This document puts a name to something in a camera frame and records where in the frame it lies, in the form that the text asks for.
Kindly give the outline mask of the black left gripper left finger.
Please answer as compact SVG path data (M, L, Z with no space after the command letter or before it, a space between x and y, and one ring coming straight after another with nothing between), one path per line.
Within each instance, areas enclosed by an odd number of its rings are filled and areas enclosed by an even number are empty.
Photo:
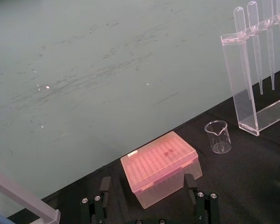
M93 198L81 199L81 224L105 224L107 206L110 198L111 177L103 177L98 193Z

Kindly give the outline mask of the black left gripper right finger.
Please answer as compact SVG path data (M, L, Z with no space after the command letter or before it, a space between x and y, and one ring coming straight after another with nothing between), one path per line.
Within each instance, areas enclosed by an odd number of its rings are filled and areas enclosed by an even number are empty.
M183 189L192 204L193 224L219 223L219 196L217 193L206 194L199 190L192 174L184 175Z

